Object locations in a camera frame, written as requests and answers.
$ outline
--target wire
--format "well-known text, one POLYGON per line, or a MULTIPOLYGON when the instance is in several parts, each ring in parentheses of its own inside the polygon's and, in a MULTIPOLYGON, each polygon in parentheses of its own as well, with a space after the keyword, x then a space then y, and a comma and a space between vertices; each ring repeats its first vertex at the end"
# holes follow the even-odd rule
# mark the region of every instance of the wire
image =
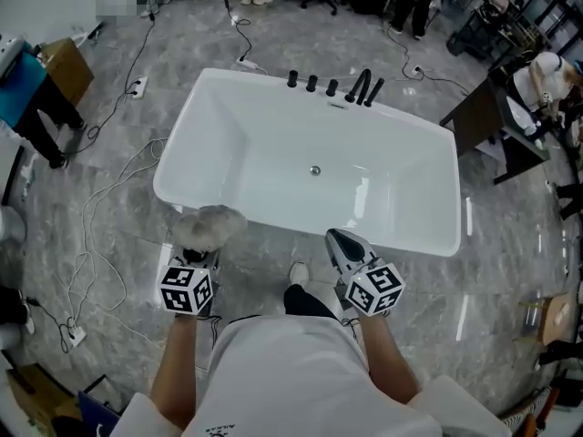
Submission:
POLYGON ((229 15, 230 20, 235 24, 235 30, 241 35, 241 37, 243 37, 243 39, 245 39, 247 41, 247 44, 249 45, 247 47, 247 50, 245 50, 245 53, 243 54, 243 56, 241 56, 239 58, 239 61, 242 62, 245 59, 245 57, 251 53, 251 50, 253 48, 253 44, 251 43, 249 38, 241 32, 241 30, 239 29, 239 26, 240 25, 243 25, 243 26, 251 25, 251 21, 247 18, 235 19, 230 14, 229 0, 225 0, 225 8, 227 8, 227 15, 229 15))
POLYGON ((62 324, 59 323, 56 317, 53 314, 51 314, 48 310, 46 310, 45 306, 38 302, 38 300, 35 300, 34 298, 26 298, 26 303, 29 306, 34 306, 35 308, 40 308, 41 310, 43 310, 45 314, 55 323, 61 341, 61 351, 64 352, 65 354, 68 354, 71 351, 71 348, 69 347, 68 343, 65 340, 65 336, 63 335, 63 329, 66 329, 67 334, 69 335, 69 337, 71 337, 71 330, 73 329, 73 326, 69 325, 69 322, 73 320, 73 318, 68 317, 66 319, 66 323, 62 324))
POLYGON ((391 37, 390 33, 389 33, 389 29, 386 29, 386 35, 389 39, 391 39, 393 42, 395 42, 398 46, 402 47, 404 49, 404 53, 403 55, 405 56, 405 62, 404 65, 401 67, 401 73, 403 73, 403 76, 405 76, 407 79, 411 80, 411 81, 423 81, 425 78, 427 79, 431 79, 432 81, 443 81, 446 83, 451 83, 451 84, 455 84, 456 86, 458 86, 461 90, 462 93, 465 94, 466 96, 470 95, 470 92, 463 87, 461 84, 457 83, 456 81, 454 81, 453 79, 447 79, 444 77, 431 77, 428 76, 424 70, 422 70, 421 68, 417 68, 419 70, 419 73, 421 73, 421 77, 415 77, 415 76, 409 76, 407 75, 407 73, 405 72, 405 69, 407 68, 407 65, 409 64, 409 62, 411 61, 411 57, 409 56, 409 47, 401 44, 399 41, 395 40, 394 38, 391 37))
POLYGON ((144 48, 146 47, 146 43, 148 42, 149 33, 151 32, 151 30, 154 28, 154 25, 156 24, 156 18, 151 13, 150 13, 150 21, 152 22, 152 24, 150 25, 150 27, 146 33, 146 36, 144 37, 144 42, 143 42, 141 48, 139 49, 138 54, 134 58, 134 61, 132 62, 131 67, 129 68, 128 75, 126 76, 126 82, 124 83, 124 92, 116 100, 116 103, 113 107, 113 110, 111 111, 109 116, 105 120, 103 120, 101 125, 99 125, 98 127, 92 127, 88 130, 87 139, 89 141, 91 141, 91 142, 89 142, 89 144, 87 144, 83 148, 80 148, 79 150, 74 150, 72 152, 64 152, 63 153, 64 156, 74 156, 75 154, 79 154, 79 153, 83 152, 84 150, 87 150, 91 146, 93 146, 97 141, 97 137, 99 136, 99 133, 101 133, 101 128, 103 128, 106 125, 106 123, 109 121, 109 119, 112 118, 116 114, 116 111, 118 110, 118 106, 119 106, 119 101, 122 98, 124 98, 125 96, 127 96, 128 94, 133 94, 134 91, 130 91, 129 89, 132 88, 138 81, 137 80, 132 81, 131 84, 128 85, 129 77, 131 76, 131 72, 134 69, 134 66, 138 62, 139 56, 142 55, 142 52, 144 51, 144 48))

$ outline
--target table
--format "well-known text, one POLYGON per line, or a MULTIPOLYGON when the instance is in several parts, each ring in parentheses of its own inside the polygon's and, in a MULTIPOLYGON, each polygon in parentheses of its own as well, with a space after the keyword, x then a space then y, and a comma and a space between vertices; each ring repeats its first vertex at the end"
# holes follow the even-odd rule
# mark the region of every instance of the table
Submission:
POLYGON ((454 122, 453 131, 458 157, 500 130, 506 132, 507 137, 502 140, 506 173, 494 179, 496 185, 550 159, 546 149, 539 149, 524 135, 508 106, 506 90, 490 77, 449 112, 439 124, 444 127, 450 121, 454 122))

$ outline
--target human arm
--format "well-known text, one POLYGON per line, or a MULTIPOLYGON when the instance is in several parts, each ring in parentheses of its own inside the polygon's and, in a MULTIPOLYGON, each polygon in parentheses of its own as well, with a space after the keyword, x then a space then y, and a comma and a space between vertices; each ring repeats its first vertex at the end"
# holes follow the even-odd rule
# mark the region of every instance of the human arm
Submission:
POLYGON ((196 409, 197 317, 179 316, 172 326, 149 398, 162 416, 184 430, 196 409))
POLYGON ((419 385, 399 352, 385 317, 382 314, 359 317, 374 385, 389 398, 407 404, 419 393, 419 385))

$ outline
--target white bathtub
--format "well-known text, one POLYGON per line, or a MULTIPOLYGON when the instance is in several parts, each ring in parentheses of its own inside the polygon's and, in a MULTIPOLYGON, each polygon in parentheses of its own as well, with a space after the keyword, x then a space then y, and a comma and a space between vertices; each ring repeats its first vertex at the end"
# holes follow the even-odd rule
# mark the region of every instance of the white bathtub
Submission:
POLYGON ((224 204, 286 229, 349 229, 381 246, 455 254, 453 134, 377 103, 349 104, 341 92, 329 98, 325 88, 205 69, 160 160, 157 196, 188 208, 224 204))

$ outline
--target marble tile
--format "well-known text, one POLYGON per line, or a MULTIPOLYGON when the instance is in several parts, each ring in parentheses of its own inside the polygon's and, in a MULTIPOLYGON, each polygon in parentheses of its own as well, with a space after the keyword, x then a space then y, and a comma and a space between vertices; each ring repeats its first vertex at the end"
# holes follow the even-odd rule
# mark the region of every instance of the marble tile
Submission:
MULTIPOLYGON (((344 8, 332 19, 323 5, 314 4, 306 13, 294 0, 277 0, 267 8, 231 2, 234 15, 252 21, 244 28, 253 43, 249 59, 270 75, 286 77, 296 69, 302 77, 336 76, 340 89, 349 90, 354 79, 344 77, 370 67, 374 78, 386 80, 379 102, 428 121, 438 122, 464 95, 451 83, 403 81, 404 49, 395 41, 409 48, 407 69, 421 65, 434 70, 430 76, 448 77, 467 89, 486 74, 486 67, 468 54, 449 54, 445 38, 454 27, 441 16, 424 40, 415 42, 408 27, 391 40, 377 17, 344 8)), ((149 26, 149 21, 136 18, 106 25, 96 44, 82 47, 95 79, 78 109, 91 126, 100 125, 113 111, 149 26)), ((22 287, 65 321, 71 309, 59 279, 70 282, 75 257, 85 248, 83 204, 112 183, 147 141, 169 135, 202 69, 242 70, 234 60, 245 46, 230 24, 223 0, 173 0, 165 5, 130 76, 149 76, 146 97, 120 102, 97 142, 72 156, 66 170, 50 170, 38 159, 36 180, 24 200, 24 180, 17 179, 9 203, 26 220, 27 241, 22 248, 0 246, 2 282, 9 278, 9 284, 22 287)), ((77 150, 89 140, 65 128, 58 142, 67 150, 77 150)), ((570 171, 558 145, 552 138, 547 143, 550 161, 498 186, 493 178, 503 168, 492 158, 477 151, 459 158, 462 240, 452 258, 377 248, 407 283, 387 322, 421 382, 448 374, 493 412, 548 383, 555 371, 550 365, 534 372, 540 347, 513 341, 523 316, 517 303, 536 290, 544 295, 574 293, 578 283, 580 229, 573 219, 560 221, 558 204, 545 185, 545 180, 570 182, 570 171), (473 204, 471 236, 465 233, 466 198, 473 204)), ((145 151, 132 169, 150 160, 145 151)), ((154 280, 172 251, 169 229, 179 214, 155 196, 153 175, 154 168, 131 178, 104 198, 96 211, 96 248, 126 282, 126 301, 111 312, 86 303, 78 323, 87 329, 87 338, 67 355, 59 348, 55 324, 34 310, 37 334, 26 335, 15 351, 21 362, 41 361, 71 390, 82 389, 106 373, 128 400, 135 391, 147 392, 155 377, 172 316, 161 309, 154 280)), ((223 318, 218 331, 244 316, 282 313, 288 272, 297 261, 308 264, 314 293, 330 294, 338 274, 322 235, 251 222, 248 231, 223 250, 220 289, 213 306, 213 313, 223 318)), ((90 299, 112 307, 123 290, 106 262, 96 257, 95 263, 97 279, 90 299)), ((92 275, 87 264, 78 274, 75 290, 86 287, 92 275)), ((78 297, 72 298, 77 305, 78 297)), ((347 311, 344 317, 353 318, 355 312, 347 311)), ((358 326, 355 331, 362 345, 358 326)), ((210 324, 201 322, 198 399, 206 389, 204 369, 211 350, 210 324)))

